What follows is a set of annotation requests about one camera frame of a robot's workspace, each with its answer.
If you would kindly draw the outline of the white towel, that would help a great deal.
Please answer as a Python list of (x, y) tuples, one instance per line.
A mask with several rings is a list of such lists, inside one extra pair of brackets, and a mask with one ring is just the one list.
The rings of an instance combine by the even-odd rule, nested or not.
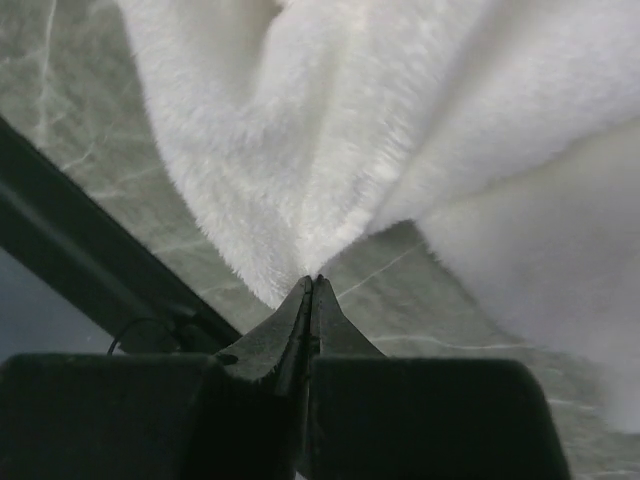
[(479, 306), (639, 429), (635, 1), (122, 1), (160, 156), (276, 307), (410, 221)]

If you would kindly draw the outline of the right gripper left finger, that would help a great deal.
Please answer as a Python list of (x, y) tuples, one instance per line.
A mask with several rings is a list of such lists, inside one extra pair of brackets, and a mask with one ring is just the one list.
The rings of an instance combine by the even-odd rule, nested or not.
[(312, 282), (213, 355), (19, 354), (1, 367), (5, 479), (292, 479)]

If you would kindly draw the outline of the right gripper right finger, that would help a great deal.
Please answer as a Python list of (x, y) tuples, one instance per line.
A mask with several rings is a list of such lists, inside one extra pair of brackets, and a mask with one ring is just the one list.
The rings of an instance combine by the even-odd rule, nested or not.
[(568, 461), (533, 374), (507, 359), (384, 356), (313, 285), (313, 479), (566, 479)]

